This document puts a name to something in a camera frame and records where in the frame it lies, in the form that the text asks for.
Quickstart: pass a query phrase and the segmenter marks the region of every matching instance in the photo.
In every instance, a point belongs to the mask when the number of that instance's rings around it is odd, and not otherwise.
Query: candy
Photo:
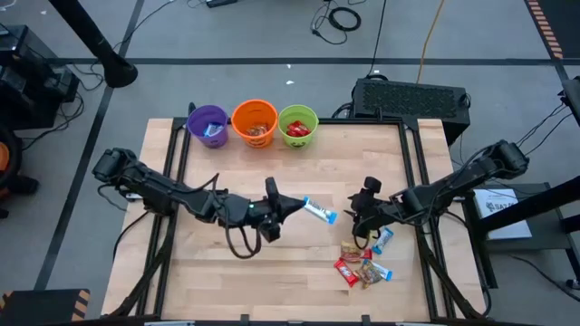
[[[344,280],[346,280],[350,287],[353,287],[353,285],[359,281],[359,278],[342,260],[339,259],[336,263],[334,263],[334,267],[336,267],[338,272],[344,277]]]
[[[290,137],[304,137],[309,134],[310,130],[300,120],[296,120],[286,127],[286,135]]]
[[[304,201],[306,203],[304,204],[305,210],[312,213],[314,216],[317,216],[318,218],[322,219],[329,225],[334,224],[334,221],[338,216],[336,212],[322,208],[320,205],[318,205],[312,199],[310,199],[310,197],[304,197]]]
[[[257,123],[246,130],[248,136],[262,136],[270,130],[267,124]]]
[[[381,236],[377,239],[377,241],[372,245],[372,250],[376,254],[382,254],[382,249],[384,246],[391,240],[394,233],[387,227],[383,226],[381,228]]]
[[[370,248],[364,249],[364,251],[362,251],[361,259],[372,260],[372,250]]]
[[[361,249],[357,248],[354,244],[342,241],[341,259],[349,263],[359,263],[361,261]]]
[[[209,123],[205,130],[203,130],[203,137],[212,137],[218,134],[224,128],[219,123]]]
[[[359,263],[362,259],[372,259],[370,248],[361,250],[356,245],[341,242],[341,259],[348,263]]]
[[[366,289],[371,284],[377,283],[380,280],[382,280],[381,272],[368,259],[362,261],[361,268],[354,271],[354,274],[357,275],[362,280],[363,289]]]
[[[375,263],[375,262],[371,262],[371,264],[379,270],[379,273],[381,273],[381,277],[387,281],[390,281],[392,278],[392,271],[390,269],[384,268],[382,266],[380,266],[379,264]]]

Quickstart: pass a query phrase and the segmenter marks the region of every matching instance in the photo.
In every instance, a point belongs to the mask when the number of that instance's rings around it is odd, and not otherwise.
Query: black pole
[[[545,213],[579,198],[580,177],[575,177],[559,186],[528,197],[518,204],[502,209],[496,214],[480,219],[476,222],[474,229],[480,236],[485,236],[489,231]]]
[[[113,51],[99,27],[78,0],[49,0],[49,2],[101,62],[105,71],[105,81],[109,87],[124,87],[137,79],[137,68]]]

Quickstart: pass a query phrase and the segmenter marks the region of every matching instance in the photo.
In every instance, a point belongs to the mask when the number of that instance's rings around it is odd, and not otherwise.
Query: bucket
[[[282,137],[284,138],[284,143],[293,149],[302,148],[310,143],[316,128],[318,127],[318,117],[316,113],[305,105],[295,104],[291,105],[280,112],[280,122],[278,123],[278,128],[282,132]],[[286,129],[288,125],[300,120],[308,129],[310,134],[304,137],[292,137],[286,134]]]
[[[249,100],[240,104],[232,114],[232,128],[249,147],[261,149],[272,142],[278,122],[274,105],[263,100]],[[247,131],[258,125],[267,125],[268,131],[259,136],[250,136]]]
[[[206,137],[204,131],[210,123],[220,124],[224,128],[217,134]],[[206,147],[220,148],[227,142],[227,114],[216,105],[201,106],[189,115],[188,130]]]

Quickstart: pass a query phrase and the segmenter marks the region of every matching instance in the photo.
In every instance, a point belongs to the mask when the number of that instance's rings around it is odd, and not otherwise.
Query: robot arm
[[[202,187],[191,188],[148,168],[128,149],[107,149],[92,173],[121,193],[141,195],[145,207],[156,214],[171,214],[171,203],[175,201],[201,222],[217,221],[226,228],[249,225],[268,242],[280,237],[280,224],[305,204],[304,200],[280,195],[272,177],[266,179],[267,197],[258,201],[229,194],[227,189],[216,190],[218,175]],[[210,183],[213,189],[205,190]]]
[[[515,143],[501,140],[480,153],[480,157],[470,159],[471,162],[460,170],[430,185],[405,189],[390,196],[389,200],[374,198],[381,191],[381,182],[367,177],[364,188],[349,197],[354,211],[353,235],[366,238],[370,231],[393,222],[422,225],[431,216],[441,215],[451,205],[453,197],[462,196],[493,177],[511,179],[527,170],[529,158]]]

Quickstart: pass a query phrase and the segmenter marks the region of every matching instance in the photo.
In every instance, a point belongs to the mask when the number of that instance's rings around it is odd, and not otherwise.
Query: wooden tabletop
[[[172,120],[150,120],[140,160],[162,171]],[[450,154],[439,120],[420,120],[420,136],[430,180],[452,172]],[[177,174],[180,135],[172,176]],[[419,184],[412,135],[416,183]],[[411,226],[392,224],[393,239],[373,260],[393,270],[390,282],[363,290],[349,288],[333,267],[342,240],[351,242],[353,220],[343,213],[349,195],[357,193],[366,176],[382,181],[379,197],[386,198],[407,186],[398,130],[387,125],[321,125],[304,149],[286,147],[276,133],[267,149],[251,149],[229,130],[222,149],[206,149],[191,140],[185,183],[198,186],[219,172],[218,188],[258,200],[265,195],[265,178],[274,177],[281,194],[310,196],[340,212],[335,225],[327,225],[305,211],[289,216],[279,240],[263,242],[262,251],[250,260],[238,260],[227,248],[224,229],[200,223],[185,209],[178,226],[169,269],[162,317],[187,320],[239,320],[247,313],[252,321],[428,321],[415,232]],[[124,226],[143,212],[141,203],[129,204]],[[450,208],[462,216],[460,206]],[[113,311],[129,293],[143,271],[152,218],[136,225],[123,238],[112,267],[102,312]],[[241,237],[232,232],[239,252]],[[474,308],[485,309],[467,230],[442,217],[440,236],[449,276]],[[150,288],[152,312],[157,277]],[[437,304],[444,315],[439,282]]]

